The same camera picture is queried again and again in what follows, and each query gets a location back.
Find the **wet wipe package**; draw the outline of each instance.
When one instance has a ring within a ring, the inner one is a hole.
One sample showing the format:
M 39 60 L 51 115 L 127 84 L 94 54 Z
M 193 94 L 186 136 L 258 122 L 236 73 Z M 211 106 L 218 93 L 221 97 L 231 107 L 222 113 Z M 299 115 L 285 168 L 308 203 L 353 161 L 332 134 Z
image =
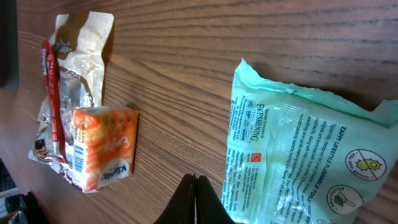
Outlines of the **wet wipe package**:
M 398 156 L 398 101 L 374 111 L 261 78 L 244 60 L 231 97 L 221 201 L 237 223 L 353 223 Z

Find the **red square symbol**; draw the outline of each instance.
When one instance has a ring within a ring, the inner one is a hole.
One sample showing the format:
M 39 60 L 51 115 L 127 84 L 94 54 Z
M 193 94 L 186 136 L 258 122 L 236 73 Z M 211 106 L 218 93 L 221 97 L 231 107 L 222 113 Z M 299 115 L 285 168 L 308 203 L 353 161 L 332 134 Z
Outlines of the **red square symbol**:
M 252 153 L 251 162 L 261 162 L 261 153 Z

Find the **brown wooden surface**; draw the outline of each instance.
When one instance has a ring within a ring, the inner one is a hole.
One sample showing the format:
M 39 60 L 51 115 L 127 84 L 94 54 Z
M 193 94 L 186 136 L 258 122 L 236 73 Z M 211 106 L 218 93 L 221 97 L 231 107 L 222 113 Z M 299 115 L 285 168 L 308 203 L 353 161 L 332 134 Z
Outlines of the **brown wooden surface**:
M 40 46 L 55 17 L 112 12 L 104 104 L 140 110 L 135 171 L 82 194 L 30 161 L 45 96 Z M 398 99 L 398 1 L 17 0 L 17 91 L 0 90 L 0 156 L 52 223 L 152 223 L 186 173 L 220 193 L 233 71 L 244 57 L 263 77 L 332 90 L 367 108 Z M 398 220 L 398 166 L 357 223 Z

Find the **barcode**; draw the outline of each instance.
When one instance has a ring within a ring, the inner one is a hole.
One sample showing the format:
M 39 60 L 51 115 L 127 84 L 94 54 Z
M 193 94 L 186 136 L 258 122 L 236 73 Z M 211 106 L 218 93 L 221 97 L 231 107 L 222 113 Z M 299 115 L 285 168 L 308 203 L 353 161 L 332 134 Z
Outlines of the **barcode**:
M 47 69 L 45 67 L 45 49 L 42 49 L 42 69 L 43 75 L 47 75 Z
M 80 173 L 83 172 L 83 166 L 85 162 L 83 148 L 80 146 L 75 146 L 75 151 L 73 153 L 73 156 L 75 158 L 74 170 Z

